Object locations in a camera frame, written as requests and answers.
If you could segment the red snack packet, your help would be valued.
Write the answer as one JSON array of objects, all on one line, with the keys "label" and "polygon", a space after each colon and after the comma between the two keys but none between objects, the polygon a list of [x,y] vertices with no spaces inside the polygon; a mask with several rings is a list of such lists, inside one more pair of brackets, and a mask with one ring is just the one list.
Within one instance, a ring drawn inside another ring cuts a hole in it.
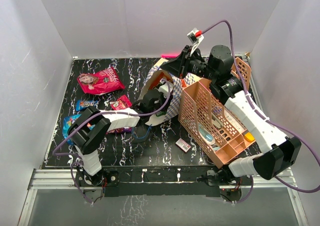
[{"label": "red snack packet", "polygon": [[109,104],[113,110],[123,110],[132,106],[132,103],[126,95],[122,95],[116,101],[110,102]]}]

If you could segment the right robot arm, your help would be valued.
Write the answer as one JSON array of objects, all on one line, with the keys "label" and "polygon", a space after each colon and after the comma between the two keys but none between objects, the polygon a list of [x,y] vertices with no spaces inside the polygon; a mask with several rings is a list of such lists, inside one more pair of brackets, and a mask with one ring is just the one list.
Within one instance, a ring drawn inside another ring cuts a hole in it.
[{"label": "right robot arm", "polygon": [[175,77],[188,73],[210,80],[213,96],[233,113],[255,138],[261,154],[255,158],[234,160],[223,171],[223,180],[233,185],[244,175],[259,175],[270,180],[292,166],[301,148],[297,137],[289,137],[271,125],[263,112],[253,103],[245,78],[241,75],[235,57],[224,45],[214,46],[204,61],[200,50],[186,45],[179,56],[161,66]]}]

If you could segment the pink mesh file organizer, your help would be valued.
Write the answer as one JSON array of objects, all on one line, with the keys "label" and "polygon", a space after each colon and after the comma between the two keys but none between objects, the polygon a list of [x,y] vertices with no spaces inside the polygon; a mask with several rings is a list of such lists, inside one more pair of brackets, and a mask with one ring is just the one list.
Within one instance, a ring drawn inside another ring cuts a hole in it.
[{"label": "pink mesh file organizer", "polygon": [[[214,165],[221,168],[256,141],[244,139],[247,128],[212,95],[209,85],[209,80],[201,78],[183,89],[178,120]],[[201,138],[198,123],[214,136],[214,145]]]}]

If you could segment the checkered paper bag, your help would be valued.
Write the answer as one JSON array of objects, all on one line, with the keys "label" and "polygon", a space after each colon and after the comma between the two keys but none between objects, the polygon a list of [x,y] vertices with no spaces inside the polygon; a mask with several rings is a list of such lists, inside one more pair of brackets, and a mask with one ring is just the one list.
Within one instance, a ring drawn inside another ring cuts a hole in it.
[{"label": "checkered paper bag", "polygon": [[159,73],[163,72],[165,75],[167,75],[169,78],[171,78],[171,81],[162,79],[160,81],[160,83],[157,85],[157,87],[154,88],[154,89],[158,90],[159,87],[165,83],[170,82],[171,84],[173,84],[173,90],[170,94],[170,100],[166,104],[166,106],[162,109],[162,110],[167,111],[166,115],[157,117],[156,113],[155,113],[151,116],[148,116],[147,121],[145,122],[145,125],[147,125],[147,126],[154,127],[154,126],[160,125],[163,122],[168,121],[171,118],[177,116],[179,114],[179,110],[180,110],[180,104],[181,104],[180,101],[181,101],[183,89],[200,80],[200,77],[198,77],[194,74],[191,74],[191,73],[188,73],[185,76],[185,78],[180,79],[180,78],[175,77],[172,74],[162,70],[161,65],[167,61],[168,61],[167,59],[161,58],[151,67],[151,69],[149,70],[149,72],[147,74],[144,86],[142,87],[140,96],[138,98],[138,100],[141,100],[143,98],[143,96],[149,90],[149,86],[151,85],[152,81],[158,76]]}]

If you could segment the blue candy bar wrapper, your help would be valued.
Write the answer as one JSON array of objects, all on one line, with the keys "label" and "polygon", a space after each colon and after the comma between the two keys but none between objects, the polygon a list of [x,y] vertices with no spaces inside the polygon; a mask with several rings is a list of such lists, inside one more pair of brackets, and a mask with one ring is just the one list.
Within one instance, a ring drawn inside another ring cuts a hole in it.
[{"label": "blue candy bar wrapper", "polygon": [[76,103],[75,110],[82,111],[90,106],[97,107],[98,104],[99,104],[99,102],[95,101],[95,100],[78,100]]}]

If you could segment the orange snack packet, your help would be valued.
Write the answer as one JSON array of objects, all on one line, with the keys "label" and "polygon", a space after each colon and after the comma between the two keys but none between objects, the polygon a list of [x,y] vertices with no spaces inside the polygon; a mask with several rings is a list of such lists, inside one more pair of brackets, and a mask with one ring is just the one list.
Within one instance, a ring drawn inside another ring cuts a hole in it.
[{"label": "orange snack packet", "polygon": [[171,78],[169,78],[167,75],[165,75],[163,72],[159,73],[158,76],[151,82],[151,85],[149,86],[149,89],[154,89],[157,87],[157,85],[160,83],[162,79],[172,81]]}]

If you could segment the blue chips bag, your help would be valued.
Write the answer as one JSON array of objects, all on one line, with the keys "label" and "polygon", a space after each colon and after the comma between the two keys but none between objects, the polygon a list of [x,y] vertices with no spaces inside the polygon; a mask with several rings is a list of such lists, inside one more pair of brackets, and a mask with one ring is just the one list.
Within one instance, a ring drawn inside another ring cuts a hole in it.
[{"label": "blue chips bag", "polygon": [[62,128],[62,135],[64,138],[68,137],[68,130],[71,125],[80,117],[80,114],[67,116],[63,120],[63,128]]}]

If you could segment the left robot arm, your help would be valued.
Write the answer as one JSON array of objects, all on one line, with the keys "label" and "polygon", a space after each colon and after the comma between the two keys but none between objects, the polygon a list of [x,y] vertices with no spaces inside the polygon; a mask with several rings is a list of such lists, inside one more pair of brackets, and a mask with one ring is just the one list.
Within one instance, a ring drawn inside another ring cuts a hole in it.
[{"label": "left robot arm", "polygon": [[168,107],[171,94],[148,90],[141,100],[123,110],[100,111],[88,107],[68,129],[68,139],[73,141],[86,172],[86,180],[93,186],[103,181],[98,147],[106,132],[119,128],[134,128],[146,124],[152,115]]}]

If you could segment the yellow object in organizer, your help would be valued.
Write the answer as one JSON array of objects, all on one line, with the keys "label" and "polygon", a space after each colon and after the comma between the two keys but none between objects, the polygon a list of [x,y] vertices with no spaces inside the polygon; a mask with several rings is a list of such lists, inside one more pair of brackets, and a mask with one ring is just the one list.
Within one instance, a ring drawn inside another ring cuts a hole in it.
[{"label": "yellow object in organizer", "polygon": [[247,132],[243,135],[244,139],[248,142],[253,142],[255,140],[255,138],[253,137],[253,135],[250,132]]}]

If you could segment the pink snack bag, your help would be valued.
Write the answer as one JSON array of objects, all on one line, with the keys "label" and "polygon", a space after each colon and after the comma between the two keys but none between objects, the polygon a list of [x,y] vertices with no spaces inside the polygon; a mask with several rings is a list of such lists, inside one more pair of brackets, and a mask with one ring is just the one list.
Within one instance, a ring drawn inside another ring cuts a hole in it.
[{"label": "pink snack bag", "polygon": [[91,95],[104,95],[125,89],[124,84],[113,67],[108,67],[94,74],[80,74],[77,77],[77,81],[83,92]]}]

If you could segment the purple snack packet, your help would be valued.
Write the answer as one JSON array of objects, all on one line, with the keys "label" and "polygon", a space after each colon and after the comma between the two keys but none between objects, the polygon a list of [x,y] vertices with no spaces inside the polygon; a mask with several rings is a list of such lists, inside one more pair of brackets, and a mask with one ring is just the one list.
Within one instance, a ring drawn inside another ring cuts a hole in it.
[{"label": "purple snack packet", "polygon": [[132,127],[123,127],[123,128],[109,130],[107,131],[107,134],[122,134],[122,133],[130,133],[131,131],[132,131]]}]

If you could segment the small red white box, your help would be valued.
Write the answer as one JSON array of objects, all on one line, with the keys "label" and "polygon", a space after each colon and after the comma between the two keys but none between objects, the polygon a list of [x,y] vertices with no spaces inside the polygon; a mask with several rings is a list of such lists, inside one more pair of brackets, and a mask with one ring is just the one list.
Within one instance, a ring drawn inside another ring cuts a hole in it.
[{"label": "small red white box", "polygon": [[179,148],[181,148],[185,153],[187,153],[189,151],[189,149],[191,148],[191,146],[181,138],[178,139],[175,144]]}]

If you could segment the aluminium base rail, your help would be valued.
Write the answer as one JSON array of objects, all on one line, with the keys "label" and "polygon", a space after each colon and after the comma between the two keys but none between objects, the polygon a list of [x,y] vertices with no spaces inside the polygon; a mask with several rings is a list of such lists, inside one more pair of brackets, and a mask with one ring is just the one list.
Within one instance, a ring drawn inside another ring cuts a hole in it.
[{"label": "aluminium base rail", "polygon": [[36,170],[21,226],[306,226],[298,193],[255,177],[232,186],[198,182],[206,167],[121,168],[106,191],[81,195],[68,170]]}]

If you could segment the blue tape dispenser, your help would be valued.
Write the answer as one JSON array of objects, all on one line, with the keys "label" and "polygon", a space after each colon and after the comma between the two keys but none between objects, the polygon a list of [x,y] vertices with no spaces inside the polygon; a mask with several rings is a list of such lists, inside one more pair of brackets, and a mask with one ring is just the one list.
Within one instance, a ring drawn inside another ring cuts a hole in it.
[{"label": "blue tape dispenser", "polygon": [[206,144],[212,146],[216,143],[214,136],[200,123],[198,123],[198,132]]}]

